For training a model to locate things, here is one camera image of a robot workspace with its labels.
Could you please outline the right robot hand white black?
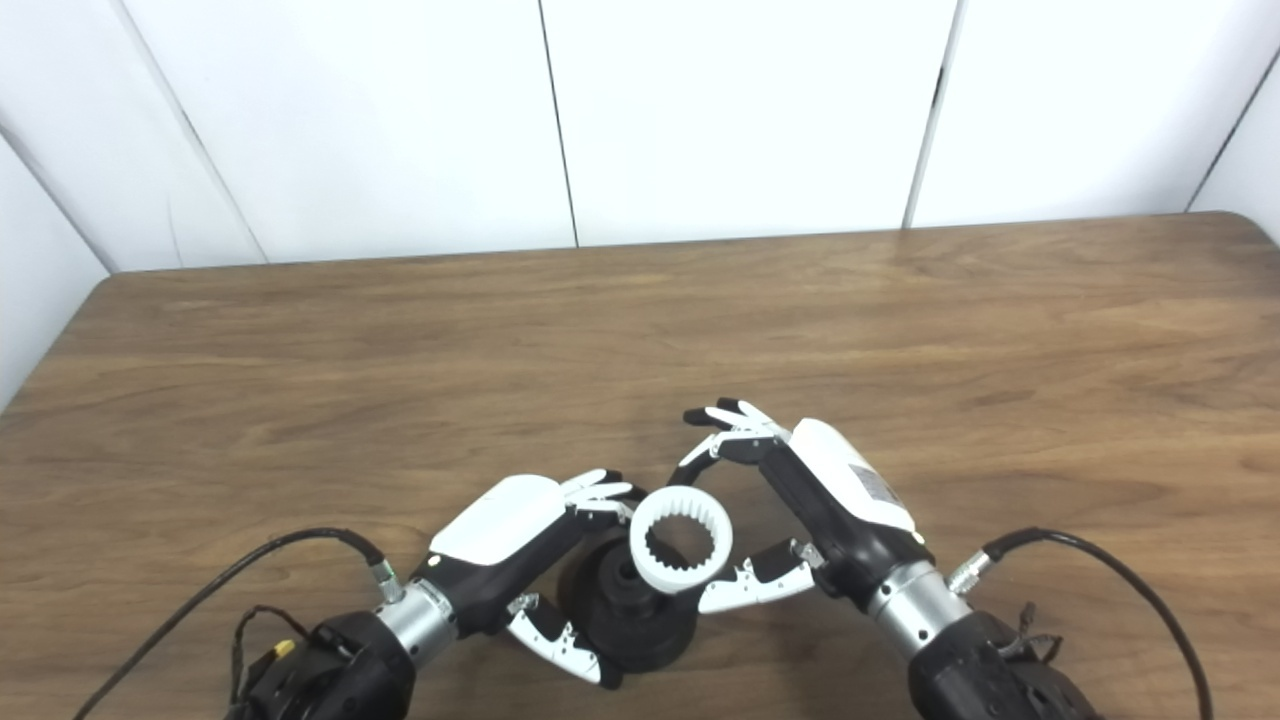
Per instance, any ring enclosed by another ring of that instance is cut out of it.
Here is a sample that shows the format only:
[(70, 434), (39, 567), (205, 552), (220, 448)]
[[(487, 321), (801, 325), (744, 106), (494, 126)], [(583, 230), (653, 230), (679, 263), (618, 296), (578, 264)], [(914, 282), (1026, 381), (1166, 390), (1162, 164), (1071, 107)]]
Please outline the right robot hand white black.
[(787, 429), (737, 398), (689, 409), (684, 421), (714, 433), (678, 461), (669, 486), (692, 486), (719, 461), (755, 466), (809, 534), (782, 539), (708, 582), (701, 614), (771, 603), (813, 587), (865, 611), (895, 570), (934, 562), (905, 505), (832, 425), (804, 418)]

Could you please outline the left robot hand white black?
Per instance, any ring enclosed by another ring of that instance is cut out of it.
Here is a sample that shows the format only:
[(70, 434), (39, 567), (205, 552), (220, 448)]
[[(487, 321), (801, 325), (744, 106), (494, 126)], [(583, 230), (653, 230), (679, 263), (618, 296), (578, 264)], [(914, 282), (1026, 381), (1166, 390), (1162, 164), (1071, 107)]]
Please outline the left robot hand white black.
[(561, 670), (614, 691), (621, 670), (531, 585), (591, 533), (630, 524), (645, 497), (603, 468), (567, 480), (507, 477), (435, 534), (412, 578), (447, 602), (456, 639), (508, 632)]

